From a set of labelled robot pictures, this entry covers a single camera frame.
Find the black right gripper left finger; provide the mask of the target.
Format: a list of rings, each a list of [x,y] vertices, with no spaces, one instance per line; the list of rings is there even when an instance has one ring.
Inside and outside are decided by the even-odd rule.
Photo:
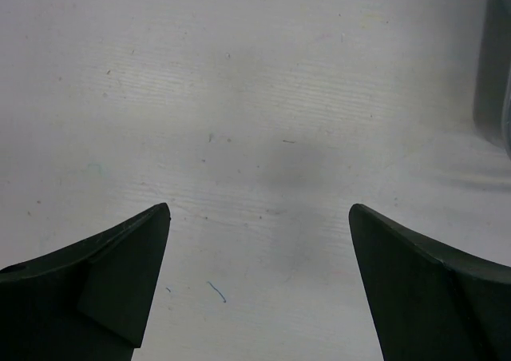
[[[1,270],[3,360],[130,360],[149,320],[171,222],[156,204]]]

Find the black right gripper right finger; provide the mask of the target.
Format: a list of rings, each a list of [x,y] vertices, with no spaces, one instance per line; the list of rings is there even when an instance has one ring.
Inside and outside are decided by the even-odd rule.
[[[385,360],[508,360],[510,269],[363,204],[351,237]]]

